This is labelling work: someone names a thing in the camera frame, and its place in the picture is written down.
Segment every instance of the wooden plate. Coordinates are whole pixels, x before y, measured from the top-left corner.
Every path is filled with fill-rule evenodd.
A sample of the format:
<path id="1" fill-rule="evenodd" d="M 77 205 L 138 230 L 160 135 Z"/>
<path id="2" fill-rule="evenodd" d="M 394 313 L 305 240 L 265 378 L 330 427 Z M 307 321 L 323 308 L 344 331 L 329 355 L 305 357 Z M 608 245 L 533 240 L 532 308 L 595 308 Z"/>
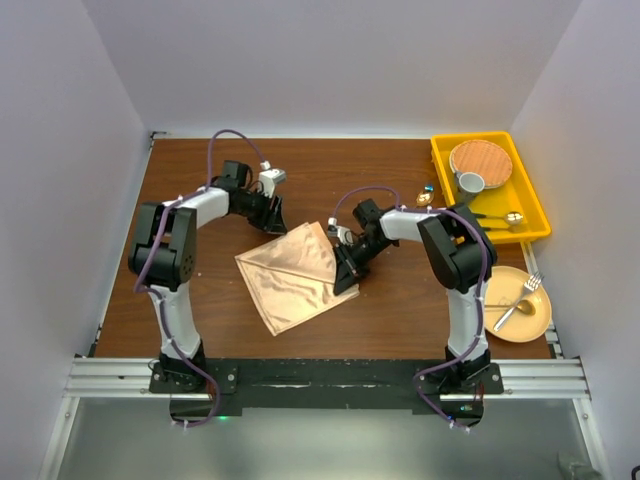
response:
<path id="1" fill-rule="evenodd" d="M 509 180 L 513 163 L 499 145 L 487 140 L 468 140 L 454 147 L 449 157 L 454 172 L 473 172 L 484 178 L 486 188 L 497 188 Z"/>
<path id="2" fill-rule="evenodd" d="M 485 303 L 488 305 L 512 305 L 513 301 L 520 296 L 522 286 L 529 277 L 529 273 L 514 267 L 493 267 L 485 295 Z M 533 304 L 536 313 L 525 315 L 516 310 L 497 332 L 493 330 L 493 326 L 507 307 L 504 309 L 485 308 L 484 326 L 487 332 L 515 343 L 531 342 L 544 335 L 551 323 L 551 300 L 542 285 L 526 299 Z"/>

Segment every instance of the spoon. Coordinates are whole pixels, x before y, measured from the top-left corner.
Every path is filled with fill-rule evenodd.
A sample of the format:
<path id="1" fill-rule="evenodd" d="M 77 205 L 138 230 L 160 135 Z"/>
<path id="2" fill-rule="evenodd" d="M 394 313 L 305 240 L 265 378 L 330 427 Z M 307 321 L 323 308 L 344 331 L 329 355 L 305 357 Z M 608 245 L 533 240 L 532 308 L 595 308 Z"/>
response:
<path id="1" fill-rule="evenodd" d="M 511 305 L 485 305 L 485 307 L 488 308 L 509 308 L 511 307 Z M 518 310 L 519 312 L 525 314 L 525 315 L 535 315 L 536 314 L 536 307 L 533 306 L 533 303 L 531 303 L 529 300 L 520 300 L 520 302 L 518 302 L 518 305 L 516 305 L 516 310 Z"/>
<path id="2" fill-rule="evenodd" d="M 510 226 L 520 225 L 524 220 L 524 215 L 516 211 L 509 212 L 506 215 L 487 215 L 484 213 L 474 213 L 474 215 L 476 218 L 497 218 Z"/>
<path id="3" fill-rule="evenodd" d="M 418 196 L 416 197 L 416 207 L 426 207 L 427 205 L 431 205 L 434 197 L 435 192 L 433 191 L 433 185 L 425 185 L 422 192 L 418 193 Z"/>

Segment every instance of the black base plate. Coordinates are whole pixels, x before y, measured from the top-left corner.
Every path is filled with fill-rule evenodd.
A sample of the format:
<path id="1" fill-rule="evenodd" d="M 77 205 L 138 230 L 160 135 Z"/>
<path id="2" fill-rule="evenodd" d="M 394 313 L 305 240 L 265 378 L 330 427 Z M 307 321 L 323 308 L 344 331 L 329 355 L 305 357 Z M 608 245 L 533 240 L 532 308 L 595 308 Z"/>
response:
<path id="1" fill-rule="evenodd" d="M 429 414 L 433 410 L 416 393 L 413 376 L 439 363 L 442 360 L 207 359 L 207 371 L 219 385 L 220 416 L 242 415 L 244 408 L 407 409 Z M 492 363 L 448 393 L 474 395 L 480 383 L 486 394 L 504 392 L 500 369 Z M 482 415 L 482 402 L 441 402 L 437 379 L 418 384 L 454 418 Z M 149 391 L 184 393 L 179 385 L 153 378 Z M 182 418 L 205 416 L 210 408 L 209 401 L 171 401 L 172 414 Z"/>

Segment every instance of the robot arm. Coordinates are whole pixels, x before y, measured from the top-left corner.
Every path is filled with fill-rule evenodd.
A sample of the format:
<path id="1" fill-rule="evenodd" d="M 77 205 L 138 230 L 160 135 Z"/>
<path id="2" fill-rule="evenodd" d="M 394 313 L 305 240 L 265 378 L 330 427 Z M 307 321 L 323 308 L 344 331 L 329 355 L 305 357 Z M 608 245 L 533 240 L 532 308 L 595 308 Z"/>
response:
<path id="1" fill-rule="evenodd" d="M 285 234 L 287 229 L 282 218 L 282 199 L 275 195 L 275 188 L 286 180 L 284 170 L 271 168 L 268 162 L 261 164 L 262 171 L 256 182 L 261 187 L 251 190 L 247 186 L 248 165 L 226 161 L 222 175 L 215 178 L 210 188 L 201 187 L 179 207 L 172 209 L 164 232 L 159 232 L 161 215 L 175 201 L 144 203 L 138 211 L 133 242 L 129 252 L 129 269 L 140 275 L 151 255 L 157 235 L 163 235 L 162 243 L 153 256 L 151 266 L 144 278 L 144 285 L 161 294 L 150 294 L 158 323 L 160 303 L 168 331 L 180 350 L 196 365 L 204 365 L 204 349 L 191 312 L 189 281 L 196 263 L 197 229 L 212 220 L 230 213 L 247 218 L 250 225 L 272 234 Z M 162 347 L 160 363 L 165 371 L 173 371 L 189 381 L 192 372 L 180 361 L 160 324 Z"/>
<path id="2" fill-rule="evenodd" d="M 357 237 L 345 227 L 329 220 L 329 235 L 339 239 L 336 255 L 336 295 L 359 282 L 369 273 L 368 262 L 399 240 L 411 240 L 424 245 L 431 268 L 438 281 L 447 289 L 451 331 L 446 349 L 447 359 L 461 356 L 473 342 L 478 328 L 475 291 L 481 282 L 482 294 L 487 288 L 491 268 L 497 260 L 495 248 L 478 225 L 468 207 L 451 209 L 479 232 L 489 253 L 489 268 L 485 278 L 479 278 L 482 264 L 481 245 L 467 229 L 453 218 L 430 211 L 408 212 L 394 207 L 380 210 L 373 200 L 365 200 L 353 215 L 363 229 Z M 473 351 L 462 364 L 461 377 L 470 377 L 490 363 L 484 330 Z"/>

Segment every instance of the silver fork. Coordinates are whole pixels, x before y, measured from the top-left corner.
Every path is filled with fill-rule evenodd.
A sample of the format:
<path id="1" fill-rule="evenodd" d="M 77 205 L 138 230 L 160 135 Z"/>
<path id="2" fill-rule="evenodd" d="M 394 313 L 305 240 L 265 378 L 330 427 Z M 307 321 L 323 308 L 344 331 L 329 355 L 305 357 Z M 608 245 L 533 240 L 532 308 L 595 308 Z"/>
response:
<path id="1" fill-rule="evenodd" d="M 518 303 L 520 303 L 520 301 L 524 297 L 536 291 L 536 289 L 540 286 L 540 283 L 542 282 L 543 278 L 544 278 L 544 275 L 542 275 L 540 272 L 536 272 L 529 277 L 529 280 L 524 282 L 524 285 L 522 287 L 522 293 L 516 299 L 516 301 L 513 302 L 513 305 L 511 306 L 511 308 L 509 308 L 509 310 L 504 312 L 502 316 L 498 319 L 496 324 L 493 326 L 494 332 L 497 332 L 504 326 L 504 324 L 506 323 L 507 320 L 509 320 L 509 317 L 513 314 L 513 312 L 516 311 L 516 307 L 518 306 Z"/>

